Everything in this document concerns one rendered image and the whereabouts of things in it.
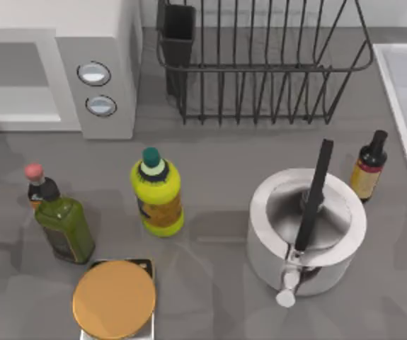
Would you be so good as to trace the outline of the pale microwave oven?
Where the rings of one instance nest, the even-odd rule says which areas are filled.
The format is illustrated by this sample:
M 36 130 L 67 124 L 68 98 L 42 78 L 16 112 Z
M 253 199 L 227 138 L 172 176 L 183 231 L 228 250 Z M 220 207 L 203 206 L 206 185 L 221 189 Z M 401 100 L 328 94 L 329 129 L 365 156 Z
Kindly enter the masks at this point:
M 142 47 L 140 0 L 0 0 L 0 132 L 130 139 Z M 78 78 L 77 67 L 91 61 L 109 68 L 104 86 Z M 94 96 L 111 97 L 117 111 L 89 113 Z

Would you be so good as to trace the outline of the dark green bottle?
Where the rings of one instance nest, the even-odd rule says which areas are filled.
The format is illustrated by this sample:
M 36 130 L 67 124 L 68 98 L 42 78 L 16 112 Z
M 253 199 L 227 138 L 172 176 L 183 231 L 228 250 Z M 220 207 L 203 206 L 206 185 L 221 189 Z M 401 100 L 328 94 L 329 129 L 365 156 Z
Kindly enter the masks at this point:
M 63 196 L 57 183 L 44 174 L 41 164 L 28 164 L 24 174 L 35 220 L 45 233 L 52 253 L 69 263 L 86 264 L 96 244 L 83 205 L 74 198 Z

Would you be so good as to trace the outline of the small brown bottle black cap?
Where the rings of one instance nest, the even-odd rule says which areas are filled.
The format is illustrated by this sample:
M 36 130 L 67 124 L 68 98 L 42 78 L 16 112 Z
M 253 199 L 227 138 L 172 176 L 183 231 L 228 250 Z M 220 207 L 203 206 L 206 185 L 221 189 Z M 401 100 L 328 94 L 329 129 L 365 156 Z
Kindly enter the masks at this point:
M 384 145 L 388 132 L 376 130 L 369 144 L 361 147 L 350 177 L 350 187 L 366 203 L 379 182 L 387 161 Z

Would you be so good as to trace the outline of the kitchen scale with orange plate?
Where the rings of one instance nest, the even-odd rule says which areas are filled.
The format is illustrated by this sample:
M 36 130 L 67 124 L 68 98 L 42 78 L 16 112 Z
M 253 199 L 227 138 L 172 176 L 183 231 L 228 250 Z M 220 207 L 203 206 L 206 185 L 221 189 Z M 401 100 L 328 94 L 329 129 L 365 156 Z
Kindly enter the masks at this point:
M 71 299 L 74 320 L 96 340 L 123 340 L 137 333 L 156 307 L 154 278 L 127 259 L 101 261 L 82 275 Z

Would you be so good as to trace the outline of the round grey microwave knob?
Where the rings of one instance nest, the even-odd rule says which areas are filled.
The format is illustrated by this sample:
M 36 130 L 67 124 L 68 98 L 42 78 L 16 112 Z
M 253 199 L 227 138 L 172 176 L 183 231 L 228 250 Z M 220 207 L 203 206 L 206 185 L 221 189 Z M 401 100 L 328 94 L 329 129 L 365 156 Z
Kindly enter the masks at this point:
M 117 111 L 117 104 L 109 96 L 94 96 L 86 99 L 86 109 L 94 116 L 105 118 Z
M 89 86 L 104 86 L 111 79 L 109 68 L 96 61 L 79 65 L 76 72 L 78 78 Z

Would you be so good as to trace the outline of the black cutlery holder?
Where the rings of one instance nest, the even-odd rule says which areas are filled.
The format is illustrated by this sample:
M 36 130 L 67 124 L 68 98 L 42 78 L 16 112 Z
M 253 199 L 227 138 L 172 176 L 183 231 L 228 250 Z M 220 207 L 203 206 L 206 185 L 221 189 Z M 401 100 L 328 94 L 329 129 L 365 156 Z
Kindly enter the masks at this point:
M 167 93 L 179 99 L 182 94 L 180 81 L 187 79 L 187 72 L 179 69 L 190 64 L 195 38 L 195 8 L 158 0 L 156 29 L 164 56 Z

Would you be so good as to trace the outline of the yellow bottle with green cap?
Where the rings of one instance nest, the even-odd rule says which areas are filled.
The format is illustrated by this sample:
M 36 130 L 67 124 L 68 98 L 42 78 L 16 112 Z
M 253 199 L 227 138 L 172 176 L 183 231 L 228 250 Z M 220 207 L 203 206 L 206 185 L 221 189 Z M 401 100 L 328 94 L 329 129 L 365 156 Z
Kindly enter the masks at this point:
M 157 237 L 171 237 L 184 225 L 181 177 L 175 165 L 155 147 L 142 151 L 132 167 L 131 185 L 142 224 Z

